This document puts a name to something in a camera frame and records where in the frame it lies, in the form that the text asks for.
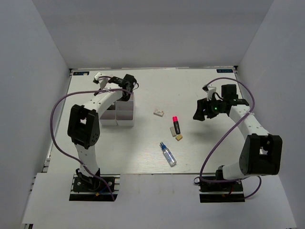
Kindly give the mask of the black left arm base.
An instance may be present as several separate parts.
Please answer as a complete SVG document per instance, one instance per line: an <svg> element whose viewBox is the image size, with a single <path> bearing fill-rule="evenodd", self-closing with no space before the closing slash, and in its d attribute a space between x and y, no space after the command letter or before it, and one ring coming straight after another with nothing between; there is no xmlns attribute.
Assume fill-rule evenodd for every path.
<svg viewBox="0 0 305 229"><path fill-rule="evenodd" d="M99 181L97 187L91 187L74 174L69 201L113 202L119 194L120 177L120 175L105 175L102 177L112 191L114 197L112 199L111 193L104 182Z"/></svg>

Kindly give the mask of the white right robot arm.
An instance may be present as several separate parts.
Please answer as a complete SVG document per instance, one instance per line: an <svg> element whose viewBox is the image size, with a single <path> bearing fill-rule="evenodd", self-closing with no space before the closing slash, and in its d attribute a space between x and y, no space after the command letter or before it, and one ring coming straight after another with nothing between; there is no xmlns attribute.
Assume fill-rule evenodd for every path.
<svg viewBox="0 0 305 229"><path fill-rule="evenodd" d="M234 121L233 128L242 133L245 143L237 162L219 166L213 183L227 190L233 182L251 176L277 175L280 170L283 140L270 134L255 118L249 103L237 95L235 84L222 85L222 95L216 99L216 87L204 86L207 97L197 101L194 120L204 121L226 114Z"/></svg>

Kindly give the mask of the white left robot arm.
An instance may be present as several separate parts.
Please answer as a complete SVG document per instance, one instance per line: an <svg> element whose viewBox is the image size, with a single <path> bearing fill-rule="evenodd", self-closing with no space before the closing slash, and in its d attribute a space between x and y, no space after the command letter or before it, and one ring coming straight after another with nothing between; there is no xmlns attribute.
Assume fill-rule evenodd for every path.
<svg viewBox="0 0 305 229"><path fill-rule="evenodd" d="M100 127L134 125L133 91L138 85L130 74L119 78L98 72L93 81L99 85L99 90L90 101L71 108L67 131L81 161L77 175L85 179L84 184L89 190L96 190L101 184L95 153Z"/></svg>

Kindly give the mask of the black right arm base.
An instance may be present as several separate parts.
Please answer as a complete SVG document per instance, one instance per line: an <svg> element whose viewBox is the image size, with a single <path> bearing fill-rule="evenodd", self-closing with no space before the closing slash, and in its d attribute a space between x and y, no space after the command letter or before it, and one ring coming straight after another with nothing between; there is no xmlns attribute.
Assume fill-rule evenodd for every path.
<svg viewBox="0 0 305 229"><path fill-rule="evenodd" d="M201 203L237 203L245 202L244 189L241 181L226 183L203 182L196 177L194 184L198 185Z"/></svg>

